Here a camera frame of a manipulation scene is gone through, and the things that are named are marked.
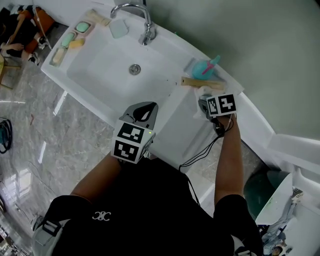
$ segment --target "orange chair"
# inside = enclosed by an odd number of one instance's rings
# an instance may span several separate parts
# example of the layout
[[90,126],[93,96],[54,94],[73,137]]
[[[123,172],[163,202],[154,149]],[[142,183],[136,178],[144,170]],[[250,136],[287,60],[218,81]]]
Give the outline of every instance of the orange chair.
[[[23,10],[20,13],[24,14],[26,19],[29,19],[29,20],[33,19],[36,26],[38,27],[40,35],[43,36],[40,24],[37,21],[37,16],[35,15],[34,17],[32,17],[31,13],[27,10]],[[42,25],[42,29],[43,29],[44,33],[46,33],[51,28],[51,26],[55,23],[55,20],[53,18],[51,18],[44,10],[42,10],[38,7],[36,8],[36,13],[39,16],[39,19],[40,19],[40,22]],[[38,46],[37,40],[33,39],[32,42],[30,42],[28,45],[26,45],[24,47],[24,50],[27,53],[31,54],[35,51],[37,46]]]

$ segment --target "green trash bin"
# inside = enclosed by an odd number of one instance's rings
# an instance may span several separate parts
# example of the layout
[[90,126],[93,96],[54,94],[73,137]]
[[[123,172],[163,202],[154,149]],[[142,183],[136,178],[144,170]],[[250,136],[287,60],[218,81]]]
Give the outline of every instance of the green trash bin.
[[244,198],[254,220],[265,207],[289,172],[268,170],[251,176],[244,186]]

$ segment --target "yellow soap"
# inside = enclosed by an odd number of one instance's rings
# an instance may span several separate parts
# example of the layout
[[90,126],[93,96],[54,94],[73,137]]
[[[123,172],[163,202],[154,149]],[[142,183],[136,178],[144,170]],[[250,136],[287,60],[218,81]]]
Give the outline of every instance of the yellow soap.
[[56,51],[52,59],[54,64],[59,64],[61,62],[62,58],[64,57],[65,50],[65,48],[61,47]]
[[69,43],[69,48],[70,49],[74,49],[74,48],[77,48],[77,47],[81,47],[84,44],[85,44],[85,39],[84,38],[80,38],[78,40],[71,41]]

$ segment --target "chair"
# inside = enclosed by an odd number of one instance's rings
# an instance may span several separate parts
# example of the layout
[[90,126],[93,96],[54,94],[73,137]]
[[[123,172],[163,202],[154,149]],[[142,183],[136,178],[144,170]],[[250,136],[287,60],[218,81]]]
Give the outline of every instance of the chair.
[[[40,22],[41,22],[41,25],[42,25],[42,28],[43,28],[43,31],[44,33],[47,33],[47,31],[52,27],[52,25],[55,23],[55,20],[53,18],[51,18],[44,10],[40,9],[40,8],[36,8],[36,12],[39,16],[39,19],[40,19]],[[27,10],[23,10],[20,12],[21,14],[24,14],[25,15],[25,18],[26,19],[29,19],[29,20],[34,20],[36,26],[38,27],[38,30],[39,30],[39,33],[41,36],[43,36],[43,33],[41,31],[41,27],[40,27],[40,24],[39,22],[37,21],[37,16],[35,15],[34,17],[32,17],[32,15],[30,14],[29,11]],[[35,49],[37,48],[38,46],[38,42],[37,40],[33,39],[29,44],[25,45],[24,46],[24,50],[27,52],[27,53],[33,53],[35,51]]]
[[21,69],[21,66],[7,65],[5,58],[0,54],[0,86],[5,87],[9,90],[12,90],[13,88],[2,84],[2,79],[5,75],[6,69]]

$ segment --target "black shirt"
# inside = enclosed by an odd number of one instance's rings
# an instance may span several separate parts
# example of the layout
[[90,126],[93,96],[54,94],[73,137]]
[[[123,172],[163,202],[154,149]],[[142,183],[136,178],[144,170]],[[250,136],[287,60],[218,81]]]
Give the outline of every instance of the black shirt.
[[73,195],[57,197],[45,219],[71,219],[53,251],[59,256],[134,252],[231,256],[231,235],[258,256],[263,254],[258,228],[243,197],[222,198],[212,218],[193,200],[185,174],[159,159],[126,163],[99,203]]
[[17,20],[18,16],[19,16],[18,14],[12,14],[3,21],[3,24],[5,25],[5,31],[2,34],[2,36],[0,36],[0,45],[2,43],[6,44],[9,40],[9,38],[16,31],[16,28],[18,25],[18,20]]

